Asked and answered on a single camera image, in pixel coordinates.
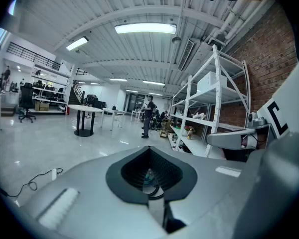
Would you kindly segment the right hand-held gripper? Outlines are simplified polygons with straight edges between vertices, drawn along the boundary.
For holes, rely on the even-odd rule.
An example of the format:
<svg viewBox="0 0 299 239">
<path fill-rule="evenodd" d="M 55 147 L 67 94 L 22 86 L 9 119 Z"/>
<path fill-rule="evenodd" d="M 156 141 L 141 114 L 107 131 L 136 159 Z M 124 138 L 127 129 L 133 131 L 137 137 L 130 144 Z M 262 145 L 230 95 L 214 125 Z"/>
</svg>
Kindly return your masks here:
<svg viewBox="0 0 299 239">
<path fill-rule="evenodd" d="M 207 144 L 222 149 L 241 149 L 252 152 L 267 148 L 274 140 L 274 130 L 270 124 L 256 128 L 245 128 L 221 133 L 211 133 Z"/>
</svg>

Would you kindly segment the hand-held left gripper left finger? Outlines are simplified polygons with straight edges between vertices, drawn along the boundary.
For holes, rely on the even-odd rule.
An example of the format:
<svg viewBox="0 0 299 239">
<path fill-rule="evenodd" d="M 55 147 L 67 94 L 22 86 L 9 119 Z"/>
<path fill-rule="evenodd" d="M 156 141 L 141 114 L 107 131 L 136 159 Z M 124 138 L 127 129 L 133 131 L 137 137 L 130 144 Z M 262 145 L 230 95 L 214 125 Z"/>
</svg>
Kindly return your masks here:
<svg viewBox="0 0 299 239">
<path fill-rule="evenodd" d="M 20 209 L 22 224 L 39 239 L 162 239 L 165 229 L 146 205 L 122 201 L 106 183 L 128 149 L 80 163 L 41 188 Z"/>
</svg>

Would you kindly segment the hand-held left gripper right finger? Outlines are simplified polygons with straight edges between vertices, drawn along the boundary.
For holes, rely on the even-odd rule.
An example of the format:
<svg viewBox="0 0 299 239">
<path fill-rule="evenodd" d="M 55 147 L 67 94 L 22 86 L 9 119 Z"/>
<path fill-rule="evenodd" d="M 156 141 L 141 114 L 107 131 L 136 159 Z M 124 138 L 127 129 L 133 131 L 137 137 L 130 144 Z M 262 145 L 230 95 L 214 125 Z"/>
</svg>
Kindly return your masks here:
<svg viewBox="0 0 299 239">
<path fill-rule="evenodd" d="M 238 218 L 256 182 L 260 151 L 247 162 L 198 157 L 150 147 L 151 168 L 172 187 L 164 192 L 159 227 L 150 239 L 235 239 Z"/>
</svg>

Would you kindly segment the red vacuum cleaner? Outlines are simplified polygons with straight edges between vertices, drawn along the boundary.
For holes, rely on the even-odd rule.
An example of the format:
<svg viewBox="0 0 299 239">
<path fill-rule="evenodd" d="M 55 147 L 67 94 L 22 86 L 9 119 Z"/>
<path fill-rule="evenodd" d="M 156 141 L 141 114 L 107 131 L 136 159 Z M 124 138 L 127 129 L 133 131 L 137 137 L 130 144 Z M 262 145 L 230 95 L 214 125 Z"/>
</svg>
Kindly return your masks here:
<svg viewBox="0 0 299 239">
<path fill-rule="evenodd" d="M 152 170 L 149 168 L 144 179 L 144 186 L 151 185 L 153 181 L 154 181 L 154 175 Z"/>
</svg>

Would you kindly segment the white metal shelf rack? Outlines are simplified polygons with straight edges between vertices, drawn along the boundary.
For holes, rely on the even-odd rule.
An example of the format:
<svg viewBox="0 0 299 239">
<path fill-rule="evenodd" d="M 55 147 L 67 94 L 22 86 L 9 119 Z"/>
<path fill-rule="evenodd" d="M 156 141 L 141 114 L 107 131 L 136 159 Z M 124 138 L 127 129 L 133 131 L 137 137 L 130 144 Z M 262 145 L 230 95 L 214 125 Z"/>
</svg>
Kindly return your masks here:
<svg viewBox="0 0 299 239">
<path fill-rule="evenodd" d="M 197 93 L 198 81 L 208 72 L 216 73 L 217 83 L 205 92 Z M 227 77 L 227 87 L 220 85 L 220 75 Z M 181 123 L 179 129 L 173 130 L 177 135 L 175 150 L 179 150 L 183 143 L 193 155 L 221 159 L 220 150 L 207 144 L 206 137 L 218 129 L 240 129 L 237 125 L 220 121 L 222 105 L 233 103 L 243 106 L 243 117 L 247 118 L 251 111 L 247 65 L 213 45 L 211 55 L 172 98 L 171 116 Z"/>
</svg>

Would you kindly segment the white box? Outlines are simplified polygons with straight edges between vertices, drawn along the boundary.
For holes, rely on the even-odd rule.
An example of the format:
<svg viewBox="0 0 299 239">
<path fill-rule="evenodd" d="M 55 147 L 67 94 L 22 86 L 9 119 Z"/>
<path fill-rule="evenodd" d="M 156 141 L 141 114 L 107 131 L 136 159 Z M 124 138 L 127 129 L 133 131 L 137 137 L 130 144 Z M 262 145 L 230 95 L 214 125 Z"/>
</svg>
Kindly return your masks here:
<svg viewBox="0 0 299 239">
<path fill-rule="evenodd" d="M 197 83 L 197 89 L 196 92 L 205 92 L 208 90 L 211 86 L 217 83 L 217 77 L 216 73 L 214 72 L 208 72 L 201 80 Z M 220 85 L 222 87 L 227 87 L 227 77 L 220 75 Z"/>
</svg>

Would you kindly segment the white rectangular table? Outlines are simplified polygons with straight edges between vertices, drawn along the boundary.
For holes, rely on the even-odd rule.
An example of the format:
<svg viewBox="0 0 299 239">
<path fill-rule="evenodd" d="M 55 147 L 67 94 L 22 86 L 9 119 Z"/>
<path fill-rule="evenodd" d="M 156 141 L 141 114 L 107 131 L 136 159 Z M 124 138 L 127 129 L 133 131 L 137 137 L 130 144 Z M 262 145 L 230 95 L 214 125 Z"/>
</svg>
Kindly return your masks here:
<svg viewBox="0 0 299 239">
<path fill-rule="evenodd" d="M 122 110 L 112 110 L 112 109 L 108 109 L 108 108 L 102 108 L 102 116 L 101 116 L 101 125 L 100 127 L 103 127 L 103 121 L 104 121 L 104 114 L 105 112 L 109 113 L 112 115 L 112 123 L 111 123 L 111 129 L 110 131 L 113 130 L 113 126 L 114 126 L 114 119 L 115 119 L 115 116 L 116 115 L 122 115 L 124 116 L 125 115 L 125 111 L 122 111 Z"/>
<path fill-rule="evenodd" d="M 135 120 L 137 121 L 137 123 L 139 123 L 140 120 L 141 120 L 141 116 L 143 115 L 143 113 L 144 112 L 142 112 L 142 111 L 132 111 L 132 113 L 131 113 L 131 120 L 133 118 L 133 115 L 135 115 Z"/>
</svg>

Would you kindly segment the round white table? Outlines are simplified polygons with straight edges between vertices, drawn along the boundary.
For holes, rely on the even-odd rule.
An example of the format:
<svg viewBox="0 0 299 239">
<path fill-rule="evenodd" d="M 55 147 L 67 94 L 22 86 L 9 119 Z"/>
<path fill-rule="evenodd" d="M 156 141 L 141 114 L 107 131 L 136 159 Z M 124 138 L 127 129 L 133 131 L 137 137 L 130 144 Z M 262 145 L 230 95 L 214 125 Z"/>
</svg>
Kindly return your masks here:
<svg viewBox="0 0 299 239">
<path fill-rule="evenodd" d="M 74 134 L 79 137 L 90 137 L 94 134 L 94 120 L 96 114 L 104 114 L 102 109 L 84 106 L 84 105 L 68 105 L 69 109 L 77 111 L 76 130 Z M 91 113 L 90 129 L 85 129 L 85 113 Z"/>
</svg>

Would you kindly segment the ceiling air vent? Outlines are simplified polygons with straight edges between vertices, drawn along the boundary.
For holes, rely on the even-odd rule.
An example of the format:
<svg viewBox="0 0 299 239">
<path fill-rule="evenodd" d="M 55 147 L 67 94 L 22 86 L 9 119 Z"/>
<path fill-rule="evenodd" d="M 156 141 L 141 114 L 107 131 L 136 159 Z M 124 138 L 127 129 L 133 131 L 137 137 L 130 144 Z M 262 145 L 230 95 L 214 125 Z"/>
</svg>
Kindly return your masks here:
<svg viewBox="0 0 299 239">
<path fill-rule="evenodd" d="M 181 56 L 181 59 L 179 61 L 178 67 L 177 67 L 179 71 L 183 70 L 194 45 L 195 45 L 195 43 L 191 39 L 188 39 L 186 46 L 184 48 L 183 54 Z"/>
</svg>

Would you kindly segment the cardboard box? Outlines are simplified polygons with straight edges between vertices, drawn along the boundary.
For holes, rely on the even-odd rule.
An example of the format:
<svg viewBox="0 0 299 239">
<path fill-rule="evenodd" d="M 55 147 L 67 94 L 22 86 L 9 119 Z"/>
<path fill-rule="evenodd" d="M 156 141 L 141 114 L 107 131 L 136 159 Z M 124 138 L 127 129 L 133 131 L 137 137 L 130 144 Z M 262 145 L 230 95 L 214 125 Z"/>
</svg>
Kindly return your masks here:
<svg viewBox="0 0 299 239">
<path fill-rule="evenodd" d="M 44 103 L 44 102 L 35 102 L 35 111 L 36 112 L 46 112 L 49 111 L 49 103 Z"/>
</svg>

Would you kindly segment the dark staircase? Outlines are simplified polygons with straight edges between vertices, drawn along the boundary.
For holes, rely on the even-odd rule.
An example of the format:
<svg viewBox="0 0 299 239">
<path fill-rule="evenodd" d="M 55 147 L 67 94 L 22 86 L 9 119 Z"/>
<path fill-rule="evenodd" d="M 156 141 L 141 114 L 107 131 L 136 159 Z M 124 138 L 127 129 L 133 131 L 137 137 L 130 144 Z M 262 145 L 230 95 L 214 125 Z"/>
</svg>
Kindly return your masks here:
<svg viewBox="0 0 299 239">
<path fill-rule="evenodd" d="M 77 80 L 73 80 L 70 95 L 69 95 L 69 105 L 83 105 L 83 100 L 85 98 L 85 91 L 80 89 Z"/>
</svg>

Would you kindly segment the white storage shelf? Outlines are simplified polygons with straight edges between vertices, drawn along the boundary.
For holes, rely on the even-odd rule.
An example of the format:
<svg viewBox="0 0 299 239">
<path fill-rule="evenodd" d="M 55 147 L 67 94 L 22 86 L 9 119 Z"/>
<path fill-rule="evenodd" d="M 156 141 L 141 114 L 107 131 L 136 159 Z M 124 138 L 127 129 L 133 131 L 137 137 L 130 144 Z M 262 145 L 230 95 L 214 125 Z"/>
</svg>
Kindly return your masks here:
<svg viewBox="0 0 299 239">
<path fill-rule="evenodd" d="M 49 111 L 46 112 L 36 112 L 34 108 L 30 109 L 33 113 L 51 113 L 51 114 L 66 114 L 68 102 L 66 100 L 67 96 L 65 94 L 64 88 L 56 89 L 55 87 L 50 87 L 48 85 L 36 84 L 33 87 L 33 103 L 35 108 L 35 102 L 49 103 Z"/>
</svg>

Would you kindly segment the black office chair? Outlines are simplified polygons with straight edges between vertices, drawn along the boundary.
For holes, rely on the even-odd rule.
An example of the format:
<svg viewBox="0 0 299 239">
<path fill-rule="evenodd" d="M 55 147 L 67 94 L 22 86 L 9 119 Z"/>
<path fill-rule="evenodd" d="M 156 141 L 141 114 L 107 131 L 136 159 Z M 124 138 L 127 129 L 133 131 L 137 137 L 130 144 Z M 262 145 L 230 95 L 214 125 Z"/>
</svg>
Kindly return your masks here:
<svg viewBox="0 0 299 239">
<path fill-rule="evenodd" d="M 18 116 L 20 122 L 24 119 L 30 119 L 33 123 L 33 120 L 36 120 L 36 116 L 30 112 L 30 109 L 34 107 L 32 96 L 33 85 L 31 83 L 25 83 L 21 87 L 21 99 L 19 102 L 19 107 L 23 110 L 23 114 Z"/>
</svg>

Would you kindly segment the white ceiling pipes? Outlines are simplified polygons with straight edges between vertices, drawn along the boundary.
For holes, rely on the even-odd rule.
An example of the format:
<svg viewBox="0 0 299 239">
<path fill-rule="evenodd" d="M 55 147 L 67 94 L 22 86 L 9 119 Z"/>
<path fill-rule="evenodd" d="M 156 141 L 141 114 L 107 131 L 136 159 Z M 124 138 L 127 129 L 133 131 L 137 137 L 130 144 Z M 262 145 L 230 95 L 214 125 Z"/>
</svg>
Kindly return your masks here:
<svg viewBox="0 0 299 239">
<path fill-rule="evenodd" d="M 222 26 L 215 27 L 204 39 L 204 42 L 210 45 L 212 41 L 215 41 L 222 47 L 227 46 L 260 10 L 272 4 L 272 0 L 252 0 L 250 2 L 238 0 L 233 7 L 230 7 L 229 14 Z"/>
</svg>

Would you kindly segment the black balcony railing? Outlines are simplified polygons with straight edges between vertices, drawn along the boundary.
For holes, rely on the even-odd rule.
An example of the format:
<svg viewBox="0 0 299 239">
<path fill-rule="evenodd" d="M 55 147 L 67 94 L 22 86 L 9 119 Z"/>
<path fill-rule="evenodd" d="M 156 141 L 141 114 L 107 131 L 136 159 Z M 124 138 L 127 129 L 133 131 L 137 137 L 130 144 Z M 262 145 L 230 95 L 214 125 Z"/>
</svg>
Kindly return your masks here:
<svg viewBox="0 0 299 239">
<path fill-rule="evenodd" d="M 60 66 L 61 66 L 61 64 L 59 64 L 51 59 L 48 59 L 40 54 L 37 54 L 29 49 L 26 49 L 14 42 L 9 43 L 7 52 L 11 53 L 13 55 L 16 55 L 17 57 L 34 62 L 35 64 L 38 64 L 40 66 L 51 68 L 52 70 L 55 70 L 55 71 L 59 71 Z"/>
</svg>

